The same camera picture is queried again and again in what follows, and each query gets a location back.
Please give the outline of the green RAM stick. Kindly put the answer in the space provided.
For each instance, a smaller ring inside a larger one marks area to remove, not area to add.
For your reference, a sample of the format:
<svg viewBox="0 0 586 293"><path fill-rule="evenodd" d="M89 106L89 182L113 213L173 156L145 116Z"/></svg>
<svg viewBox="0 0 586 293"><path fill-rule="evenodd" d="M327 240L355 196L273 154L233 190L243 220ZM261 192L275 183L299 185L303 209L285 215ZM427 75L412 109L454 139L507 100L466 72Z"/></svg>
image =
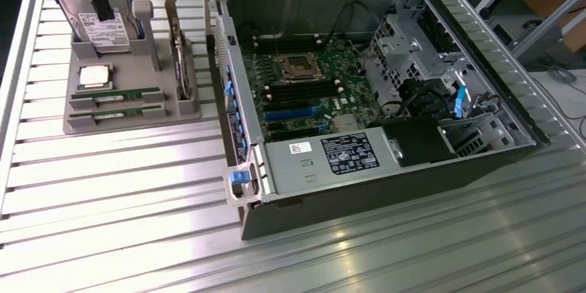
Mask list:
<svg viewBox="0 0 586 293"><path fill-rule="evenodd" d="M125 89L125 90L108 90L108 91L95 91L91 93L79 93L71 96L72 99L84 98L97 98L97 101L121 101L121 100L136 100L143 98L145 93L157 93L160 88L149 87L140 89Z"/></svg>
<svg viewBox="0 0 586 293"><path fill-rule="evenodd" d="M124 108L117 110L96 111L91 114L95 120L121 118L121 117L137 117L143 115L145 110L159 110L159 106L143 106L136 108Z"/></svg>

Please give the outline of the hard disk with white label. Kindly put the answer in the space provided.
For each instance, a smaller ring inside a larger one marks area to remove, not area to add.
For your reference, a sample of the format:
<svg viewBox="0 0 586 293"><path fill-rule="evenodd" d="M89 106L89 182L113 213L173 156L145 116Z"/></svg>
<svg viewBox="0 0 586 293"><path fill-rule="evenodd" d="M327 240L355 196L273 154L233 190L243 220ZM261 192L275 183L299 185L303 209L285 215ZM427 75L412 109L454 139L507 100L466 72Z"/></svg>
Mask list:
<svg viewBox="0 0 586 293"><path fill-rule="evenodd" d="M132 14L133 0L109 0L115 18L100 21L91 0L55 0L72 27L73 41L89 42L100 54L131 50L129 42L144 38Z"/></svg>

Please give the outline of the silver CPU chip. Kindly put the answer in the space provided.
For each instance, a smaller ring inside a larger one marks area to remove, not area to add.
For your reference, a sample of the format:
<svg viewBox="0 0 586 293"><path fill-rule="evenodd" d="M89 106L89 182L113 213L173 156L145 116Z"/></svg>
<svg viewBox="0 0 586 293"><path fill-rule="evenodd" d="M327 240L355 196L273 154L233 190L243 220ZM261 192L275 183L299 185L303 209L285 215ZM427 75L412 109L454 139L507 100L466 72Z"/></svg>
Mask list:
<svg viewBox="0 0 586 293"><path fill-rule="evenodd" d="M84 86L104 85L109 81L109 67L92 65L80 68L79 83Z"/></svg>

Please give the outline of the graphics card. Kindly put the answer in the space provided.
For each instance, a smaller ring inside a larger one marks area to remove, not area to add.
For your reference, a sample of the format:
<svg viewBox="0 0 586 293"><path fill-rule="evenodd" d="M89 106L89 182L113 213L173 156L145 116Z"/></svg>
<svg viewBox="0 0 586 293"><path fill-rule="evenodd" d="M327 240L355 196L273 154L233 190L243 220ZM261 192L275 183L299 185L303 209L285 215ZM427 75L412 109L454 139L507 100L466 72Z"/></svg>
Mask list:
<svg viewBox="0 0 586 293"><path fill-rule="evenodd" d="M191 86L188 82L188 72L185 64L185 39L179 24L176 0L164 0L164 9L169 25L171 55L173 57L176 76L176 97L177 100L183 101L191 99Z"/></svg>

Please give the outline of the grey parts rack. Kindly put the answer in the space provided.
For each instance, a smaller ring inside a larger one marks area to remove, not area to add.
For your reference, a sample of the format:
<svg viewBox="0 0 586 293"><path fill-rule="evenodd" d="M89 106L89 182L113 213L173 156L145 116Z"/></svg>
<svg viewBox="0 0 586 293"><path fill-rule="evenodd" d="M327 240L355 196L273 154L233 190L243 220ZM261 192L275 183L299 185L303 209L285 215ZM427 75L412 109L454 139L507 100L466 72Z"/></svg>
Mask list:
<svg viewBox="0 0 586 293"><path fill-rule="evenodd" d="M89 42L72 43L68 85L63 115L65 134L97 133L107 130L125 130L135 127L184 124L203 116L195 75L191 41L185 37L185 64L191 99L177 100L173 57L168 37L155 38L151 20L151 1L135 0L132 14L141 23L144 38L129 42L131 50L121 53L100 54ZM109 67L109 81L104 85L84 86L79 83L80 68L92 65ZM72 99L79 93L157 87L160 92L143 94L141 99L97 101L97 98ZM143 106L159 106L159 110L145 110L141 116L95 120L91 114L103 110L117 110Z"/></svg>

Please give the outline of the CPU socket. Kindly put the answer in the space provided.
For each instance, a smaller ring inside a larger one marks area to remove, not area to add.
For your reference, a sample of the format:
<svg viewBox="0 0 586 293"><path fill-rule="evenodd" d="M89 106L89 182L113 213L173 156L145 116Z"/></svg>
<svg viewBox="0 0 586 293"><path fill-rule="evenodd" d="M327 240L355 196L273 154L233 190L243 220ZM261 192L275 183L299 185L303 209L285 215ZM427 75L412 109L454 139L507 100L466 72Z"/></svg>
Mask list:
<svg viewBox="0 0 586 293"><path fill-rule="evenodd" d="M276 65L284 83L311 82L323 79L318 59L312 53L281 54Z"/></svg>

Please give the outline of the black expansion slot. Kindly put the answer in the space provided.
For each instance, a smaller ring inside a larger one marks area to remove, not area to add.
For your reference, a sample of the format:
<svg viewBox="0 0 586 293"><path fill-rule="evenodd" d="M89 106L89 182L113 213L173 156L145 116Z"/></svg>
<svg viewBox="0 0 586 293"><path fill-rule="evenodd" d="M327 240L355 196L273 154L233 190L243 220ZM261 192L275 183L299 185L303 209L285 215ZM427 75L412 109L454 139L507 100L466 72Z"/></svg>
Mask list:
<svg viewBox="0 0 586 293"><path fill-rule="evenodd" d="M308 108L311 106L312 104L310 101L304 99L297 99L297 100L283 101L283 102L269 102L268 104L263 105L263 110L269 112L269 111Z"/></svg>
<svg viewBox="0 0 586 293"><path fill-rule="evenodd" d="M283 130L269 133L269 139L272 141L284 141L289 139L300 139L303 137L311 137L320 134L319 127L310 127L296 130Z"/></svg>

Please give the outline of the blue expansion slot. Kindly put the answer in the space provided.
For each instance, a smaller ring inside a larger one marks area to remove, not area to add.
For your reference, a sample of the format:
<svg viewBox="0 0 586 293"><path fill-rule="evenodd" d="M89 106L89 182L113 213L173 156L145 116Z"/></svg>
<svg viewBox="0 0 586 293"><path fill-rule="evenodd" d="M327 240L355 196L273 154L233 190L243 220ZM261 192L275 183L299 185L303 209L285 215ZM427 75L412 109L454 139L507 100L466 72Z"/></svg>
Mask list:
<svg viewBox="0 0 586 293"><path fill-rule="evenodd" d="M312 117L318 113L319 109L320 109L319 106L314 106L310 108L268 112L264 114L264 119L267 121L275 121L275 120L295 119L301 117Z"/></svg>

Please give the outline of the green motherboard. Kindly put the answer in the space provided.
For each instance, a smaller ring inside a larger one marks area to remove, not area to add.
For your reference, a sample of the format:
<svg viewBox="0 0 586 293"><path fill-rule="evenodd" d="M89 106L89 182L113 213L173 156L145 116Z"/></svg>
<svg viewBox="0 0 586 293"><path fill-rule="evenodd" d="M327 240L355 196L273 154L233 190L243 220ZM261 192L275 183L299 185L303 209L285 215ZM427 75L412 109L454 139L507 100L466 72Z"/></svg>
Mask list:
<svg viewBox="0 0 586 293"><path fill-rule="evenodd" d="M326 43L322 51L312 53L322 69L323 79L320 80L339 80L346 90L332 97L306 99L311 102L311 107L320 107L318 113L312 117L285 120L267 121L264 114L268 112L263 110L263 105L269 103L263 94L264 86L288 84L281 81L275 61L280 54L256 54L252 51L252 45L244 47L241 52L257 120L267 142L276 142L269 139L269 133L283 130L319 127L319 135L339 133L335 132L332 124L332 118L336 115L355 114L362 129L379 117L378 93L367 82L363 60L351 41L334 38Z"/></svg>

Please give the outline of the blue case latch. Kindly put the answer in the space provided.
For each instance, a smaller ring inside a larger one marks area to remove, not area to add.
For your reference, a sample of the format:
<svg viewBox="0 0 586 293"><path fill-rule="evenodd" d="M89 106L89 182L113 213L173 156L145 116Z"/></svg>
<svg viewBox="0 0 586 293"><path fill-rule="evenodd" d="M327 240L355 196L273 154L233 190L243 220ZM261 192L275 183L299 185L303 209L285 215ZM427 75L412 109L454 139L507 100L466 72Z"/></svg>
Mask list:
<svg viewBox="0 0 586 293"><path fill-rule="evenodd" d="M247 170L232 171L228 175L228 181L232 186L244 185L249 182L249 172Z"/></svg>

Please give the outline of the silver chipset heatsink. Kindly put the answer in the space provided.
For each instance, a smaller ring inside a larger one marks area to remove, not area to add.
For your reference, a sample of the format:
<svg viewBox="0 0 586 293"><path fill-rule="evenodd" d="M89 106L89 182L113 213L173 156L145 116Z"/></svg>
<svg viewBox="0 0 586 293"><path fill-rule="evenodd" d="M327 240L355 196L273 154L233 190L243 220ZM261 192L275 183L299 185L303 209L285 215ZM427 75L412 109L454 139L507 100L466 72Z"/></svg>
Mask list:
<svg viewBox="0 0 586 293"><path fill-rule="evenodd" d="M362 127L358 122L355 114L342 114L332 118L335 132L354 132L360 130Z"/></svg>

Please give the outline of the silver power supply unit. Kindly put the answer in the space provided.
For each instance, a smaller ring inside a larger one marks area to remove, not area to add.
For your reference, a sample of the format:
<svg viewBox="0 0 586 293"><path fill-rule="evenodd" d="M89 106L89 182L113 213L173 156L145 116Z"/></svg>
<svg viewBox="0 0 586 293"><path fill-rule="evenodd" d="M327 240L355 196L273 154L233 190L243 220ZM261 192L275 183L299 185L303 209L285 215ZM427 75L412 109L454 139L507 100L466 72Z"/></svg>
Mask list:
<svg viewBox="0 0 586 293"><path fill-rule="evenodd" d="M268 143L269 201L403 174L382 128Z"/></svg>

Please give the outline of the silver metal disk bay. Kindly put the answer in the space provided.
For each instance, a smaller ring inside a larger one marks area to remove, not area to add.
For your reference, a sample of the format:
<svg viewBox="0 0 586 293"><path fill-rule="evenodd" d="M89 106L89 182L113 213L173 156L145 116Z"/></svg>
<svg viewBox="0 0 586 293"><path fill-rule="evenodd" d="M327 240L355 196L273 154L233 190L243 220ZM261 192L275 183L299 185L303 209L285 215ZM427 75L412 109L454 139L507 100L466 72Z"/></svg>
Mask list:
<svg viewBox="0 0 586 293"><path fill-rule="evenodd" d="M382 118L430 117L460 157L542 146L500 74L511 69L458 1L394 0L364 52Z"/></svg>

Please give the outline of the black open PC case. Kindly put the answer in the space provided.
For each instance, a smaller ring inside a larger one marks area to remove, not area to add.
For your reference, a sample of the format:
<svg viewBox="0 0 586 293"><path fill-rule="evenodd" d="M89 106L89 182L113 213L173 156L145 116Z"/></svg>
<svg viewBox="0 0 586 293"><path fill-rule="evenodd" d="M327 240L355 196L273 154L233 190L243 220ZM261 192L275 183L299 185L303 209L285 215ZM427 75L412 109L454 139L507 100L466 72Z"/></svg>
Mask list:
<svg viewBox="0 0 586 293"><path fill-rule="evenodd" d="M454 12L467 12L496 45L498 50L488 52L490 59L495 59L500 51L511 66L504 73L520 74L523 68L467 1L450 1L459 2ZM315 37L324 43L344 38L358 49L366 69L364 52L392 3L394 0L204 0L209 62L223 88L221 128L228 153L223 179L228 203L239 212L243 239L458 189L550 143L535 123L544 140L534 150L515 148L472 156L456 155L446 161L403 167L403 174L367 183L280 200L267 199L271 173L264 165L265 145L275 142L267 142L261 133L241 49L257 38ZM247 170L251 180L232 186L228 175L237 170Z"/></svg>

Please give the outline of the black equipment box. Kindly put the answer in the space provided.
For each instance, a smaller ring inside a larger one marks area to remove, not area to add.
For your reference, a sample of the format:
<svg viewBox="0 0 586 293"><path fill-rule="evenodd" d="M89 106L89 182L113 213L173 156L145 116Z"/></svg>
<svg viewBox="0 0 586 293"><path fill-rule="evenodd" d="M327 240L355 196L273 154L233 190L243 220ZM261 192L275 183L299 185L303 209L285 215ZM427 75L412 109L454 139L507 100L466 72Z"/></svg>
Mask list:
<svg viewBox="0 0 586 293"><path fill-rule="evenodd" d="M511 53L514 49L527 39L528 35L538 29L546 21L542 16L534 14L496 15L488 19L488 27L494 34L507 46ZM526 51L516 55L518 62L522 65L530 65L544 53L550 47L562 39L560 27L554 25L548 27L536 41L527 47Z"/></svg>

